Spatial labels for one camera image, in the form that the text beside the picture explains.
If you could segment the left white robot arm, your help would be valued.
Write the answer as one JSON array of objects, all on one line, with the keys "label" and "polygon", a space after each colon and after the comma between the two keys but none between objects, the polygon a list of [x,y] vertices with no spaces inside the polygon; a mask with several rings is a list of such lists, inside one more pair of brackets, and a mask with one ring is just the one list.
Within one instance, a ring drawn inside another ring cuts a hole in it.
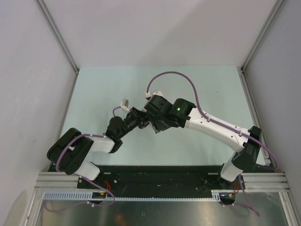
[{"label": "left white robot arm", "polygon": [[90,152],[115,153],[123,144],[122,137],[135,128],[143,129],[149,125],[147,113],[131,108],[122,119],[114,116],[102,135],[83,134],[70,128],[47,152],[47,158],[58,172],[76,174],[87,179],[93,188],[103,185],[104,177],[94,163],[86,160]]}]

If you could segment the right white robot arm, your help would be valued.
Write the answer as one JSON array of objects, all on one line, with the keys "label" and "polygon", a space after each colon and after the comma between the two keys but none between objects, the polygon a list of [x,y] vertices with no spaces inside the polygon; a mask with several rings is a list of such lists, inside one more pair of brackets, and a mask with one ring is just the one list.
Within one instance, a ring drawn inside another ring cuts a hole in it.
[{"label": "right white robot arm", "polygon": [[239,174],[255,168],[260,150],[261,130],[258,127],[234,126],[207,113],[200,113],[194,103],[181,98],[172,104],[155,92],[146,93],[146,99],[143,109],[155,132],[178,127],[191,129],[215,138],[234,151],[217,177],[220,188],[228,189]]}]

